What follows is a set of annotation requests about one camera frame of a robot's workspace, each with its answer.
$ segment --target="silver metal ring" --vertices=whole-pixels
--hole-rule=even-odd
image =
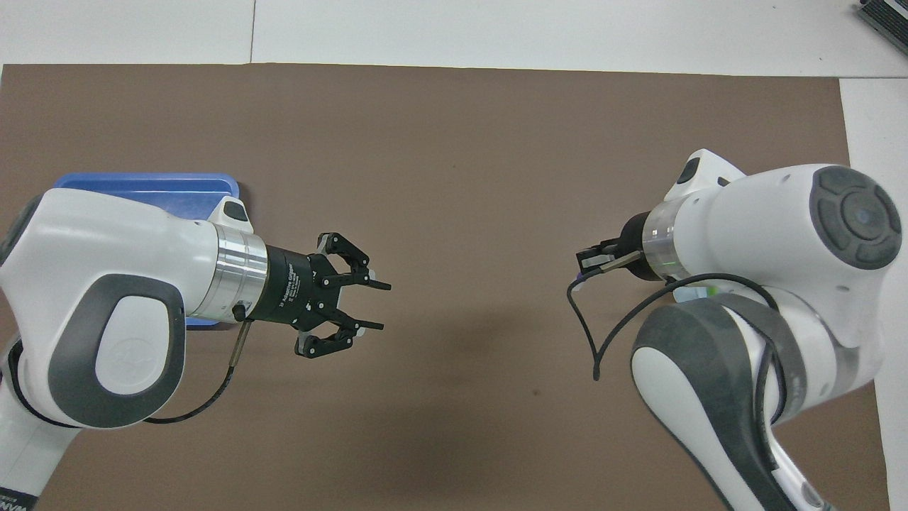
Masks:
[[[218,258],[212,283],[202,304],[191,316],[236,323],[237,305],[252,311],[262,295],[268,275],[268,249],[256,235],[214,224],[218,233]]]
[[[681,205],[690,195],[663,202],[653,208],[643,224],[643,254],[649,267],[663,279],[687,278],[690,273],[681,266],[675,248],[675,221]]]

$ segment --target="white floor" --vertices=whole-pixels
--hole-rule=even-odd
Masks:
[[[852,165],[875,176],[905,212],[908,55],[859,20],[857,4],[3,0],[0,64],[303,62],[840,77]],[[903,251],[883,290],[890,344],[876,383],[899,511],[908,510],[907,286]]]

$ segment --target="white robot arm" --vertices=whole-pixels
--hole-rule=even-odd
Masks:
[[[381,329],[337,304],[342,286],[390,286],[343,236],[319,241],[309,255],[265,245],[232,197],[208,221],[82,190],[33,200],[0,245],[20,330],[0,362],[0,503],[30,510],[81,428],[129,426],[161,408],[183,375],[187,316],[290,325],[308,358]],[[323,322],[337,333],[311,335]]]
[[[719,291],[646,319],[631,360],[637,389],[729,509],[827,510],[771,426],[873,379],[877,302],[901,232],[890,197],[850,168],[745,176],[701,150],[665,202],[577,255],[578,282],[629,263],[666,290]]]

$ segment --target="blue tray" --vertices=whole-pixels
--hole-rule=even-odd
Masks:
[[[240,198],[236,179],[226,174],[190,173],[75,173],[54,183],[54,188],[75,188],[116,195],[156,205],[180,218],[208,218],[221,199],[229,195]],[[186,318],[189,328],[217,325],[216,321]]]

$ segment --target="brown mat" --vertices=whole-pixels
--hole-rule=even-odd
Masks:
[[[176,426],[79,435],[44,491],[71,509],[721,509],[631,382],[602,381],[564,297],[574,252],[656,205],[708,147],[745,172],[847,163],[833,79],[336,65],[8,65],[0,225],[70,172],[225,172],[257,234],[336,230],[387,324],[311,361],[256,324],[231,387]],[[657,288],[579,293],[598,340]],[[0,332],[15,323],[0,303]],[[163,415],[220,383],[235,330],[191,333]],[[778,435],[843,510],[888,508],[873,389]]]

